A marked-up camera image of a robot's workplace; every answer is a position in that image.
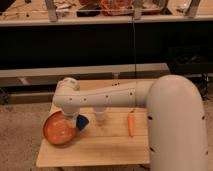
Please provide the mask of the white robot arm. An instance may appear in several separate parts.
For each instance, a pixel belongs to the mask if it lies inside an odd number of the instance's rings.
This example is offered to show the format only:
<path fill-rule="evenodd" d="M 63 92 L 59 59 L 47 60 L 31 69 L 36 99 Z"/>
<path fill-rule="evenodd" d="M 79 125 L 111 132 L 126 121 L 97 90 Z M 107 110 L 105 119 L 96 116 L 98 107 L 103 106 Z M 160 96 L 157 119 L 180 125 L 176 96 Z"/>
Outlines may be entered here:
<path fill-rule="evenodd" d="M 150 171 L 208 171 L 205 110 L 197 87 L 179 75 L 80 90 L 66 78 L 53 104 L 74 119 L 82 107 L 139 107 L 147 110 Z"/>

